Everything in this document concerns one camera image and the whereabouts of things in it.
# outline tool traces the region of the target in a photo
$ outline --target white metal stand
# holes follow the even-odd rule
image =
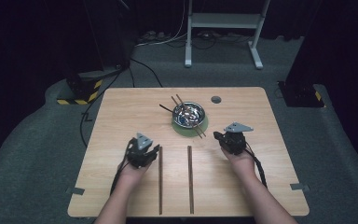
[[[263,64],[261,63],[256,46],[269,8],[269,1],[270,0],[266,0],[264,2],[261,14],[224,14],[193,13],[193,0],[189,0],[185,67],[191,67],[191,29],[193,27],[215,27],[255,29],[255,36],[252,41],[248,42],[248,44],[255,61],[255,67],[257,69],[262,69]]]

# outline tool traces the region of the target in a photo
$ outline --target forearm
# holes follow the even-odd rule
[[[241,182],[257,224],[296,223],[255,175]]]
[[[127,205],[132,189],[123,181],[118,181],[115,190],[103,206],[95,224],[124,224],[127,217]]]

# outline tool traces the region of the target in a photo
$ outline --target wooden table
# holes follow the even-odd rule
[[[159,104],[174,108],[171,96],[175,94],[205,109],[209,120],[206,137],[184,137],[172,128],[172,114]],[[213,103],[213,96],[222,102]],[[213,138],[213,132],[224,133],[233,121],[255,129],[244,135],[263,165],[269,191],[292,216],[305,216],[309,208],[304,194],[290,186],[298,183],[296,172],[267,95],[257,87],[107,90],[76,182],[76,188],[85,191],[73,194],[68,214],[98,216],[125,148],[140,132],[154,141],[152,147],[163,146],[163,207],[160,215],[156,159],[131,197],[129,217],[251,216],[240,182]],[[189,206],[187,146],[192,146],[194,214]]]

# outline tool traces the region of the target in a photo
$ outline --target small round object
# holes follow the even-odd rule
[[[222,98],[220,98],[220,96],[213,96],[211,98],[211,101],[214,103],[214,104],[220,104],[220,102],[222,102]]]
[[[201,125],[205,119],[204,109],[193,102],[184,102],[173,109],[172,117],[175,123],[181,127],[191,129],[195,125]]]

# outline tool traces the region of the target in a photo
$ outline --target metal bowl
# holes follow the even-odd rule
[[[184,102],[173,109],[172,117],[175,123],[181,127],[191,129],[196,124],[201,125],[205,119],[205,111],[202,106],[193,102]]]

